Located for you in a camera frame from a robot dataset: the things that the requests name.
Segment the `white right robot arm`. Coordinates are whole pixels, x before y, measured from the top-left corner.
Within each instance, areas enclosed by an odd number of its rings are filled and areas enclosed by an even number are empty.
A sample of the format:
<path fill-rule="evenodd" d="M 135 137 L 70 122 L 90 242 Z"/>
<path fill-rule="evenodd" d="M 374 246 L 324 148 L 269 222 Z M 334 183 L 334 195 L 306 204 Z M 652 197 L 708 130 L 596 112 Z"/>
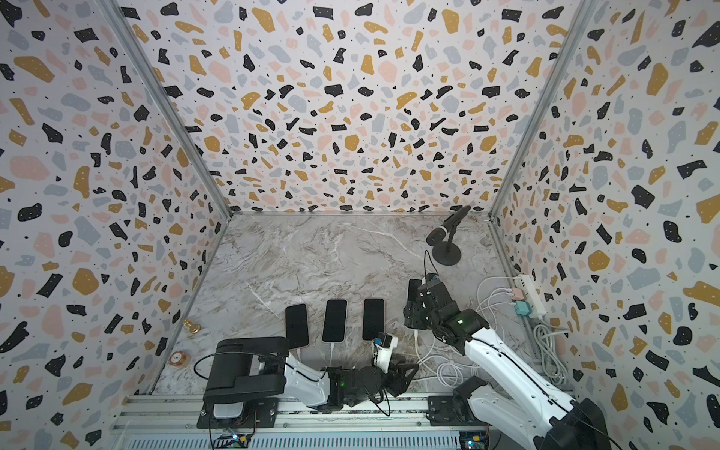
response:
<path fill-rule="evenodd" d="M 465 416 L 486 422 L 525 449 L 611 449 L 606 420 L 590 399 L 578 401 L 508 347 L 474 309 L 462 310 L 437 276 L 411 279 L 405 326 L 430 330 L 483 369 L 504 390 L 472 377 L 454 389 Z"/>

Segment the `phone with pink case middle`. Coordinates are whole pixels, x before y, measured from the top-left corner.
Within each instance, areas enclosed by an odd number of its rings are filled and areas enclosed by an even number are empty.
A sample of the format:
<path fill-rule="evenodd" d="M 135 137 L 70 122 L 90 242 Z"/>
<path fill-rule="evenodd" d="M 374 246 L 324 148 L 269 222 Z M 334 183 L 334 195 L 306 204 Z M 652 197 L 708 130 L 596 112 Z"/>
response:
<path fill-rule="evenodd" d="M 386 329 L 386 304 L 382 298 L 366 298 L 363 305 L 362 339 L 373 341 Z"/>

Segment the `phone with light green case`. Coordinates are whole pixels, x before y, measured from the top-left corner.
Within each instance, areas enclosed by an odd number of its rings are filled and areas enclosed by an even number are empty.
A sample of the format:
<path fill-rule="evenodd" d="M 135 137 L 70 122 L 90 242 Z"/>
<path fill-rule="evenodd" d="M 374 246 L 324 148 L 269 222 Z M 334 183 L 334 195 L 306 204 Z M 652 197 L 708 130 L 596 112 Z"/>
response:
<path fill-rule="evenodd" d="M 418 298 L 418 289 L 422 285 L 421 279 L 410 279 L 408 281 L 407 303 L 414 303 Z"/>

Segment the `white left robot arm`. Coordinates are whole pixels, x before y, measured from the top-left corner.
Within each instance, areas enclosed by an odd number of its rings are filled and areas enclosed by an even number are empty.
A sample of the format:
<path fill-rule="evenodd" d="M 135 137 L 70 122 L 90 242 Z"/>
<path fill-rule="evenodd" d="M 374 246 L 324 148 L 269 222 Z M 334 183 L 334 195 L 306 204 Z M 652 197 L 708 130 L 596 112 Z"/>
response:
<path fill-rule="evenodd" d="M 373 358 L 360 369 L 326 367 L 313 369 L 298 360 L 286 337 L 244 337 L 225 339 L 209 360 L 211 369 L 206 380 L 204 411 L 215 420 L 245 418 L 251 403 L 285 395 L 321 413 L 339 412 L 364 401 L 377 406 L 391 397 L 404 394 L 419 365 L 393 358 L 397 339 L 386 336 L 373 341 Z"/>

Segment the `phone with pink case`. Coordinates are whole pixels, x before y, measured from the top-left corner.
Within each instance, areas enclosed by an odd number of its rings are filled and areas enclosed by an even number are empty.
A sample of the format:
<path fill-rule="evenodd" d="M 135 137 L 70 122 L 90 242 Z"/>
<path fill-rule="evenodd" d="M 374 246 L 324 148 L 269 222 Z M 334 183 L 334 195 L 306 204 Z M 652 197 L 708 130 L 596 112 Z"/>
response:
<path fill-rule="evenodd" d="M 285 334 L 291 350 L 309 345 L 309 318 L 306 304 L 286 307 Z"/>
<path fill-rule="evenodd" d="M 373 341 L 386 329 L 386 304 L 382 298 L 366 298 L 363 305 L 362 339 Z"/>

